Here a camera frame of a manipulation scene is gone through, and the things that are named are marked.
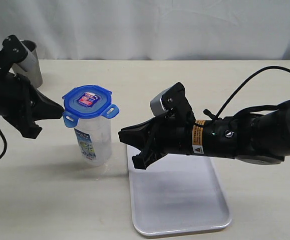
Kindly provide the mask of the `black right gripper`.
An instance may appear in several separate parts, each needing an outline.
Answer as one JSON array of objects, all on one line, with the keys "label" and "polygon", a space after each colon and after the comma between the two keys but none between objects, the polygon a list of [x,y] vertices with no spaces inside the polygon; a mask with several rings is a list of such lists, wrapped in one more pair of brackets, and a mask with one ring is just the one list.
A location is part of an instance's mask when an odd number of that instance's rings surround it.
[{"label": "black right gripper", "polygon": [[118,132],[121,143],[132,146],[132,165],[137,170],[146,170],[150,165],[167,156],[205,155],[203,128],[196,125],[181,125],[175,118],[165,120],[154,134],[148,151],[142,150],[152,131],[155,119],[127,126]]}]

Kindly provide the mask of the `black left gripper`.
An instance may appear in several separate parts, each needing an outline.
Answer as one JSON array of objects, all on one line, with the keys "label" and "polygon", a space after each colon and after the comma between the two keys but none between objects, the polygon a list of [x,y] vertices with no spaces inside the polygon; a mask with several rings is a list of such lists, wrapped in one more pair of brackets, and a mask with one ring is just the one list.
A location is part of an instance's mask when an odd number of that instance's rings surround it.
[{"label": "black left gripper", "polygon": [[42,128],[33,120],[60,119],[63,112],[61,105],[32,87],[26,76],[0,73],[0,116],[22,137],[36,139]]}]

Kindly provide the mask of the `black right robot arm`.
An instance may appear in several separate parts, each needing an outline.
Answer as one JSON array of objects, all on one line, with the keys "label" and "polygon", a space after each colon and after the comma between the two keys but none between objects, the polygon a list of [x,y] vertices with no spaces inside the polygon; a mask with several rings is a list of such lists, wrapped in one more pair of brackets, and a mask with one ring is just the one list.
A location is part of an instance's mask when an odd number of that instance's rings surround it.
[{"label": "black right robot arm", "polygon": [[139,153],[132,158],[144,170],[168,154],[232,158],[256,165],[275,165],[290,156],[290,100],[247,107],[233,116],[198,121],[185,99],[163,100],[154,117],[122,128],[120,142]]}]

